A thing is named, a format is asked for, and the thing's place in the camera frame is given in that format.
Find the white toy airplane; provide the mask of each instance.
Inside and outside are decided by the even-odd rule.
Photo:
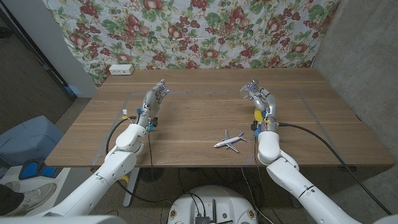
[[[246,139],[243,137],[243,133],[242,132],[238,137],[235,138],[229,138],[228,137],[228,132],[225,130],[225,138],[214,145],[214,147],[221,147],[221,146],[226,146],[227,149],[231,148],[233,149],[235,152],[239,153],[239,151],[232,145],[232,143],[239,141],[240,139],[246,141]]]

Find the shoe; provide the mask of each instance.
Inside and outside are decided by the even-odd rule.
[[[11,189],[13,192],[18,192],[19,191],[19,183],[16,182],[16,181],[8,182],[8,183],[4,184],[4,186],[6,186],[9,189]]]
[[[22,203],[12,212],[6,216],[13,216],[20,213],[26,213],[32,209],[35,209],[44,202],[46,202],[51,195],[55,192],[57,185],[55,183],[45,184],[35,190],[31,190],[24,193],[24,200]]]

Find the electrical outlet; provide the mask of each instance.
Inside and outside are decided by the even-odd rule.
[[[132,65],[112,65],[109,71],[112,75],[131,75],[134,67]]]

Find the floral fabric backdrop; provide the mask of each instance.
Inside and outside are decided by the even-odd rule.
[[[135,69],[310,67],[340,0],[43,0],[100,86]]]

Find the concrete wall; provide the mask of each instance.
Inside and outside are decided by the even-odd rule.
[[[398,2],[342,0],[315,57],[326,78],[377,138],[398,159]],[[364,184],[398,213],[398,167],[362,168]],[[343,182],[350,177],[336,174]],[[331,195],[347,213],[364,223],[386,214],[355,184]]]
[[[58,24],[42,0],[3,0],[77,97],[93,97],[97,88],[69,51]]]

